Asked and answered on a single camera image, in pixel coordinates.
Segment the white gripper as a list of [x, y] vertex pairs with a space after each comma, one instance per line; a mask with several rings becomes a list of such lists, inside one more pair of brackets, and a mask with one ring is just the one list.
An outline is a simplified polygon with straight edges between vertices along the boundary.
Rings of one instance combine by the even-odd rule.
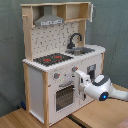
[[91, 82], [90, 76], [81, 70], [76, 70], [74, 75], [75, 75], [75, 80], [74, 80], [75, 95], [78, 98], [83, 99], [85, 94], [84, 92], [85, 86]]

